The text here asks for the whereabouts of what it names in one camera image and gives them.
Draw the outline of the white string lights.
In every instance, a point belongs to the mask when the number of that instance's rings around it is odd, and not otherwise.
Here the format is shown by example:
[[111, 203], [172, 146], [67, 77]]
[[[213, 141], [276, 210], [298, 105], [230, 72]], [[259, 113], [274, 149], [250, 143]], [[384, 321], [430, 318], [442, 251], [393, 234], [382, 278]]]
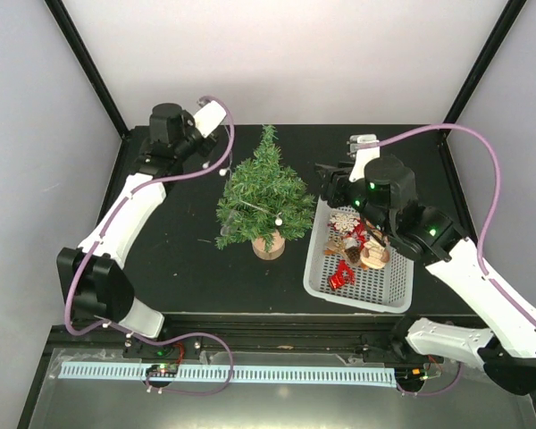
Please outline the white string lights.
[[281, 212], [270, 208], [272, 197], [269, 189], [276, 184], [282, 171], [281, 149], [277, 145], [277, 130], [274, 125], [263, 125], [258, 146], [253, 154], [232, 167], [232, 153], [229, 165], [218, 174], [227, 178], [222, 198], [228, 203], [246, 206], [273, 217], [274, 225], [283, 225]]

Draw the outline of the small green christmas tree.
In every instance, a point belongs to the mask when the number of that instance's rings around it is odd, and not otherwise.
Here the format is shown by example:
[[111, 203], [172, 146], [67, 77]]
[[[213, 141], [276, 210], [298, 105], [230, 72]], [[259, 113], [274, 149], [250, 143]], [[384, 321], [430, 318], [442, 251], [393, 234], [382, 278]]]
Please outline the small green christmas tree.
[[297, 172], [281, 161], [277, 129], [264, 125], [253, 155], [232, 171], [216, 209], [221, 224], [215, 246], [249, 243], [264, 260], [313, 226], [315, 197]]

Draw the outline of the white perforated plastic basket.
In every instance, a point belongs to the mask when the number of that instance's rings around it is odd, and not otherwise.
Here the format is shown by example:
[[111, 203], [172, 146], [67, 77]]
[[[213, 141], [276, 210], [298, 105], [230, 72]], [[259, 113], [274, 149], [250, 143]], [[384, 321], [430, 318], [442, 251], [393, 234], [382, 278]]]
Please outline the white perforated plastic basket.
[[304, 271], [305, 291], [315, 298], [364, 312], [405, 313], [412, 302], [414, 263], [394, 249], [389, 251], [389, 262], [382, 269], [356, 267], [354, 283], [337, 290], [330, 287], [329, 278], [341, 262], [339, 255], [324, 253], [326, 243], [339, 236], [330, 226], [330, 218], [336, 213], [354, 212], [350, 207], [332, 209], [322, 200], [317, 202]]

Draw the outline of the red star ornament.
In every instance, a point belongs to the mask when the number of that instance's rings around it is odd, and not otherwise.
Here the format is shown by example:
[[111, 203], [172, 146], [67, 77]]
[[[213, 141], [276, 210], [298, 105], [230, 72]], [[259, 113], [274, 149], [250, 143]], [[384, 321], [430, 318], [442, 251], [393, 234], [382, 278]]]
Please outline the red star ornament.
[[361, 245], [366, 243], [367, 238], [366, 238], [365, 225], [360, 219], [356, 221], [356, 224], [353, 230], [348, 234], [348, 237], [353, 238], [354, 240], [359, 242]]

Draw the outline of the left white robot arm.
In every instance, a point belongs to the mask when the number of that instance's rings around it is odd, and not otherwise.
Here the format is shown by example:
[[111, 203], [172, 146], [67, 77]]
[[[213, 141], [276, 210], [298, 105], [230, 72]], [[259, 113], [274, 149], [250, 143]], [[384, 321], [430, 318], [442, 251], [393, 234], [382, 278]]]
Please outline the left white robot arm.
[[227, 116], [217, 101], [204, 98], [194, 114], [174, 103], [153, 108], [142, 141], [120, 194], [96, 228], [76, 247], [63, 248], [56, 264], [65, 301], [64, 323], [74, 334], [74, 315], [94, 318], [95, 327], [117, 324], [143, 336], [142, 345], [155, 357], [167, 355], [174, 336], [164, 329], [164, 315], [143, 303], [124, 266], [130, 249], [151, 214], [175, 182], [186, 180], [183, 165], [194, 154], [208, 156]]

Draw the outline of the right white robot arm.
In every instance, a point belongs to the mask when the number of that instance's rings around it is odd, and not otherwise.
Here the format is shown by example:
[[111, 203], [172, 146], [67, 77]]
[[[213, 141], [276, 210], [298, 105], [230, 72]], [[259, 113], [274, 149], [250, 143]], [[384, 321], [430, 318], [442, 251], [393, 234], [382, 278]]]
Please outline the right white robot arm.
[[368, 161], [357, 179], [350, 164], [318, 164], [321, 200], [350, 206], [399, 255], [422, 264], [486, 324], [475, 330], [421, 317], [404, 322], [388, 338], [399, 360], [434, 355], [481, 369], [515, 395], [536, 390], [536, 309], [477, 252], [454, 220], [420, 203], [415, 174], [395, 156]]

